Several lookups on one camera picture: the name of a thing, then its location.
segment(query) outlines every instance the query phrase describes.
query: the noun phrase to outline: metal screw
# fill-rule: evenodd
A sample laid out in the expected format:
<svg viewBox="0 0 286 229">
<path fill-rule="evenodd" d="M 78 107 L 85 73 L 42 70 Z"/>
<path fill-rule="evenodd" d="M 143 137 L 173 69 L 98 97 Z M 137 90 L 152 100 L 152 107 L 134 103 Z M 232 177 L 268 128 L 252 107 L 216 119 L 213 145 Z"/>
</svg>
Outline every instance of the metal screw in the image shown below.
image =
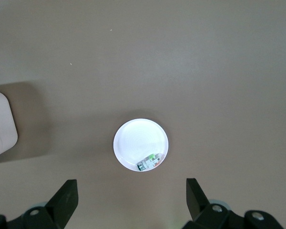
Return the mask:
<svg viewBox="0 0 286 229">
<path fill-rule="evenodd" d="M 212 207 L 212 209 L 213 209 L 213 211 L 216 211 L 216 212 L 222 212 L 223 211 L 223 209 L 219 205 L 214 205 Z"/>
<path fill-rule="evenodd" d="M 39 213 L 39 210 L 38 209 L 35 209 L 33 211 L 30 212 L 30 215 L 31 216 L 34 216 L 34 215 L 37 215 Z"/>
<path fill-rule="evenodd" d="M 252 213 L 252 216 L 255 218 L 255 219 L 258 219 L 258 220 L 264 220 L 264 217 L 261 213 L 258 213 L 258 212 L 253 212 Z"/>
</svg>

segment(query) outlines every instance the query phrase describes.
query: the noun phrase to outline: round plate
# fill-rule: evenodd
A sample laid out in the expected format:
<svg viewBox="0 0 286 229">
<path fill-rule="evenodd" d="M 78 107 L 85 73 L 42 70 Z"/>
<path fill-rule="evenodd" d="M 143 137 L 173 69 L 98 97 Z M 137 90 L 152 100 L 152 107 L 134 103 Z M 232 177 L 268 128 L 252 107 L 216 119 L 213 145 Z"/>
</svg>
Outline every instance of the round plate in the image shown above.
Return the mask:
<svg viewBox="0 0 286 229">
<path fill-rule="evenodd" d="M 137 164 L 151 154 L 162 154 L 161 164 L 168 151 L 168 139 L 165 131 L 148 119 L 133 119 L 120 127 L 113 141 L 116 158 L 126 168 L 138 171 Z M 152 170 L 150 167 L 142 172 Z"/>
</svg>

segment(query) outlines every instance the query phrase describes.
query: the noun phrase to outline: screw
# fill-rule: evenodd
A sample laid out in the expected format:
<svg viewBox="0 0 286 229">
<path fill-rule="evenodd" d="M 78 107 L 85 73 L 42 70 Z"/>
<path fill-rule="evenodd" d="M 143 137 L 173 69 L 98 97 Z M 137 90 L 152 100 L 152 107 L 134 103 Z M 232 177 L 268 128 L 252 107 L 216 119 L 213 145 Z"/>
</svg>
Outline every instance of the screw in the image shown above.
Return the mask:
<svg viewBox="0 0 286 229">
<path fill-rule="evenodd" d="M 252 213 L 252 216 L 255 218 L 255 219 L 258 219 L 258 220 L 264 220 L 264 217 L 261 213 L 258 213 L 258 212 L 253 212 Z"/>
<path fill-rule="evenodd" d="M 214 205 L 212 207 L 212 209 L 213 209 L 213 211 L 216 211 L 216 212 L 222 212 L 223 211 L 223 209 L 219 205 Z"/>
<path fill-rule="evenodd" d="M 33 211 L 30 212 L 30 215 L 31 216 L 34 216 L 34 215 L 37 215 L 39 213 L 39 210 L 38 209 L 35 209 Z"/>
</svg>

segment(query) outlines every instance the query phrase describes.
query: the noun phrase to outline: small bottle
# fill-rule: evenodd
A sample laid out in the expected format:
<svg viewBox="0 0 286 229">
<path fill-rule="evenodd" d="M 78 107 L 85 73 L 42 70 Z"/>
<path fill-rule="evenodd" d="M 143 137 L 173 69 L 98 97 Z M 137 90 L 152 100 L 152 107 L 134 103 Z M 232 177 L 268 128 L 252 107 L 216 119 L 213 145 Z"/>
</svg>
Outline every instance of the small bottle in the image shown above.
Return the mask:
<svg viewBox="0 0 286 229">
<path fill-rule="evenodd" d="M 161 157 L 162 157 L 162 154 L 151 154 L 149 156 L 147 156 L 146 158 L 144 158 L 144 160 L 140 161 L 137 166 L 138 166 L 138 169 L 140 171 L 143 171 L 147 168 L 150 168 L 150 167 L 156 167 L 160 160 L 161 160 Z"/>
</svg>

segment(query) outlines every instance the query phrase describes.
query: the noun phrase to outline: pink object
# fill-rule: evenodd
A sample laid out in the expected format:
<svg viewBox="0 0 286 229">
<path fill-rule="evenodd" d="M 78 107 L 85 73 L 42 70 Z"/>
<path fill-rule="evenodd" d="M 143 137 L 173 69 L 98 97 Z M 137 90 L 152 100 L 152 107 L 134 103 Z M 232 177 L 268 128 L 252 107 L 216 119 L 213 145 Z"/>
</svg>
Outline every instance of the pink object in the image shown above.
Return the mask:
<svg viewBox="0 0 286 229">
<path fill-rule="evenodd" d="M 18 134 L 9 101 L 0 93 L 0 154 L 12 148 L 17 139 Z"/>
</svg>

